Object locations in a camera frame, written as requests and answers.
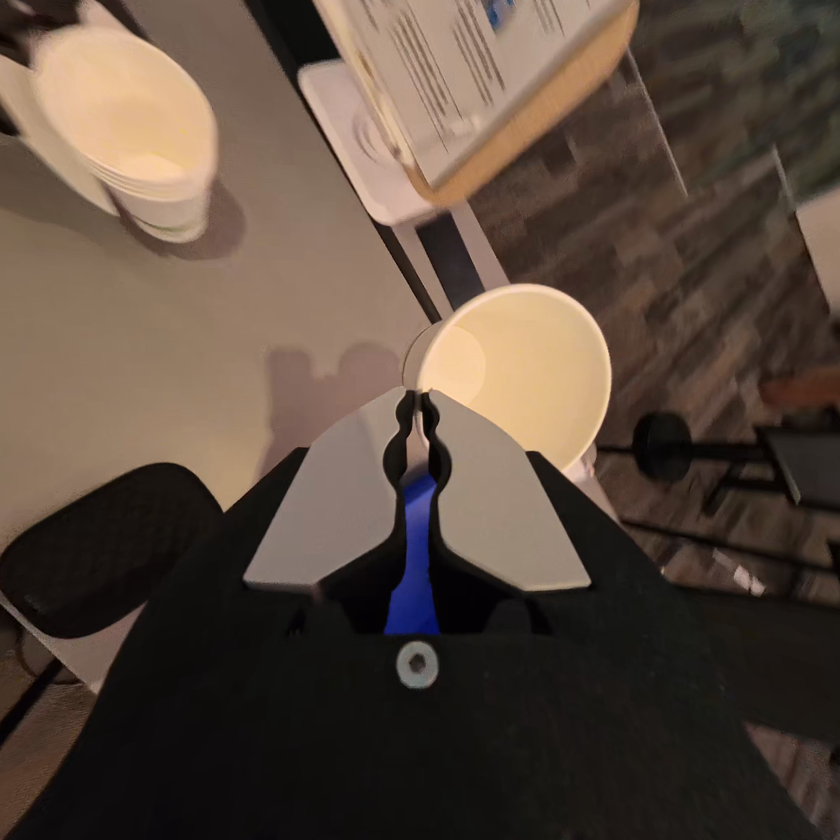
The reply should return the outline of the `black quilted mouse pad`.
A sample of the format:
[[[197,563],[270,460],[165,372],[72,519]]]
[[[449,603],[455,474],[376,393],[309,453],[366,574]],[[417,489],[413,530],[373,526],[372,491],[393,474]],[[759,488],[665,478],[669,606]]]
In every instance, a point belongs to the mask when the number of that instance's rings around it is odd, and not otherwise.
[[[186,467],[133,469],[12,541],[2,552],[2,594],[50,637],[96,634],[144,604],[223,515]]]

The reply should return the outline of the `black chair base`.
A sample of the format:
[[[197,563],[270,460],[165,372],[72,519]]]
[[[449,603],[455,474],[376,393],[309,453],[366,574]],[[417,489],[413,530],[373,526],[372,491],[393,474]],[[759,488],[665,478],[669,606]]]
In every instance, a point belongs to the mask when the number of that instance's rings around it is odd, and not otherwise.
[[[839,436],[837,429],[755,426],[751,442],[698,441],[684,418],[649,413],[636,424],[628,446],[598,444],[604,455],[631,457],[648,479],[683,480],[697,462],[727,469],[705,498],[701,512],[711,517],[734,492],[773,495],[793,508],[839,512]]]

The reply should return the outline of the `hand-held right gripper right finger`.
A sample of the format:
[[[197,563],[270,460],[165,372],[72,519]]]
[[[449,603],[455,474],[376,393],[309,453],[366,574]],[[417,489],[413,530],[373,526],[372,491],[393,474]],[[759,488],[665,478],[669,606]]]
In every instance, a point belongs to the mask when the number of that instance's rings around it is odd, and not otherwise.
[[[592,584],[526,451],[499,426],[441,391],[423,394],[437,470],[435,512],[444,549],[522,593]]]

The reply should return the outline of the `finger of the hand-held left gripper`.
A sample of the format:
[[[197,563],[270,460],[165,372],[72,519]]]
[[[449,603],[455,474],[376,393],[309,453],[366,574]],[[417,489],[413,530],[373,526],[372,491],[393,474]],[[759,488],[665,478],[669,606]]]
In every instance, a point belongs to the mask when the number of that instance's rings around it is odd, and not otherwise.
[[[35,96],[30,71],[1,58],[2,126],[63,183],[104,213],[119,210],[99,179],[89,172],[68,142],[51,127]]]
[[[124,29],[142,39],[149,37],[124,1],[37,1],[36,17],[47,29],[85,25]]]

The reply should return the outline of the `blue plastic bin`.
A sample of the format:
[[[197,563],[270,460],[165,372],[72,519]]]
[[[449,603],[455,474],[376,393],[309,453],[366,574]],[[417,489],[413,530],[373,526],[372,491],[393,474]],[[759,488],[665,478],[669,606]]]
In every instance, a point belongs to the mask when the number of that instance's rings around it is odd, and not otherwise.
[[[404,489],[406,565],[394,589],[385,624],[385,635],[437,635],[438,620],[429,579],[428,530],[436,484],[425,473]]]

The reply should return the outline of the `printed document sheet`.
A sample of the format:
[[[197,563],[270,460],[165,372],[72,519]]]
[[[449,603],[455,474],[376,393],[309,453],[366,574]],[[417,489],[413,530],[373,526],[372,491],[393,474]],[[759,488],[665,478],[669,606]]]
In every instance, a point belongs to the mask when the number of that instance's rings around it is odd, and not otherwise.
[[[441,193],[526,109],[549,124],[600,86],[638,2],[314,2],[385,145]]]

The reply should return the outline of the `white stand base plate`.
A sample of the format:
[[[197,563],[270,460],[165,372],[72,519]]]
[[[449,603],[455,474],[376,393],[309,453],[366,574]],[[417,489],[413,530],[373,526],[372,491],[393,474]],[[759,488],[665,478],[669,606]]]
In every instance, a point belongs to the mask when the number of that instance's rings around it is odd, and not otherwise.
[[[341,59],[304,65],[298,84],[320,129],[371,218],[393,228],[417,223],[464,202],[428,200],[411,181],[405,144],[366,100]]]

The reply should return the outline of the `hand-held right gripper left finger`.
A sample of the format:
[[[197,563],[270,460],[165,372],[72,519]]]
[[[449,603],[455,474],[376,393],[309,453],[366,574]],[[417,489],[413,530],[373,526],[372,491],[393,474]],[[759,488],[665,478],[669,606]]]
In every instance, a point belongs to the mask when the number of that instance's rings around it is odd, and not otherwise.
[[[313,442],[245,571],[248,588],[315,592],[396,532],[414,405],[394,387]]]

